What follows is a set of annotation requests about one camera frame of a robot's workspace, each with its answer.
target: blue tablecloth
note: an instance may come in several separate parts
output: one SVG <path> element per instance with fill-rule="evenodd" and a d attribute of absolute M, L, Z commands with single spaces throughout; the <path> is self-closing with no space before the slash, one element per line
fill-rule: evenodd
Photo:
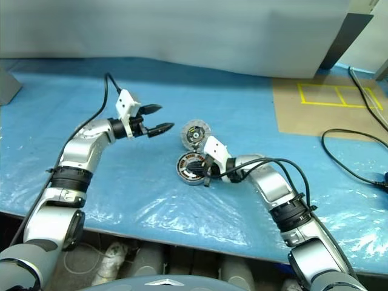
<path fill-rule="evenodd" d="M 188 186 L 176 174 L 186 149 L 179 133 L 203 119 L 233 155 L 289 158 L 305 171 L 317 215 L 357 270 L 388 273 L 388 195 L 355 181 L 323 152 L 319 137 L 279 133 L 270 78 L 146 59 L 8 60 L 23 89 L 1 108 L 0 211 L 24 215 L 63 142 L 99 106 L 111 72 L 143 104 L 163 105 L 145 125 L 175 122 L 166 134 L 107 148 L 88 190 L 85 226 L 103 232 L 241 256 L 286 261 L 288 248 L 247 182 Z M 334 73 L 343 74 L 340 69 Z M 116 117 L 111 90 L 102 117 Z M 383 179 L 388 155 L 373 142 L 329 138 L 345 164 Z M 298 174 L 296 186 L 304 191 Z"/>

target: cardboard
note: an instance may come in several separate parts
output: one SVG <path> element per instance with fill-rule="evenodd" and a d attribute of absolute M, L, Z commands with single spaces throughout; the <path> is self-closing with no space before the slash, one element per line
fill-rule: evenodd
<path fill-rule="evenodd" d="M 342 128 L 366 132 L 388 142 L 387 132 L 367 111 L 360 92 L 350 78 L 273 78 L 272 82 L 280 132 L 321 136 L 327 129 Z M 388 120 L 388 98 L 379 85 L 372 79 L 360 79 L 360 83 Z M 336 133 L 335 136 L 368 140 L 346 133 Z"/>

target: circular metal part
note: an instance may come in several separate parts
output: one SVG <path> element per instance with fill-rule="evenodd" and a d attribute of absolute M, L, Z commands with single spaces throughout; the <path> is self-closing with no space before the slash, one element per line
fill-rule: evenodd
<path fill-rule="evenodd" d="M 194 186 L 202 184 L 204 182 L 204 177 L 191 172 L 187 169 L 187 165 L 191 162 L 202 162 L 204 159 L 204 156 L 195 152 L 188 152 L 182 155 L 176 165 L 176 171 L 178 172 L 179 177 L 189 185 Z"/>
<path fill-rule="evenodd" d="M 202 152 L 204 144 L 209 136 L 209 125 L 200 119 L 189 121 L 181 132 L 181 139 L 185 148 L 196 152 Z"/>

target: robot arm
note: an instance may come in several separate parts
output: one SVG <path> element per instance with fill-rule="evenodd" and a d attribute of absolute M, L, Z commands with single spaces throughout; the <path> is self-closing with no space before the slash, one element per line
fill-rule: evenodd
<path fill-rule="evenodd" d="M 80 210 L 102 151 L 117 139 L 166 132 L 173 123 L 148 129 L 143 115 L 160 105 L 141 107 L 127 90 L 121 90 L 118 119 L 92 121 L 65 148 L 50 180 L 26 225 L 22 244 L 0 253 L 0 290 L 40 290 L 47 283 L 61 251 L 74 249 L 81 239 L 85 213 Z"/>
<path fill-rule="evenodd" d="M 241 178 L 260 162 L 248 164 L 260 155 L 232 158 L 226 146 L 213 136 L 204 147 L 205 170 L 213 164 L 219 168 L 224 182 L 240 182 Z M 255 167 L 249 175 L 266 209 L 278 226 L 285 244 L 292 248 L 288 259 L 302 285 L 311 291 L 366 291 L 352 276 L 344 258 L 330 239 L 319 219 L 311 212 L 286 180 L 271 166 Z"/>

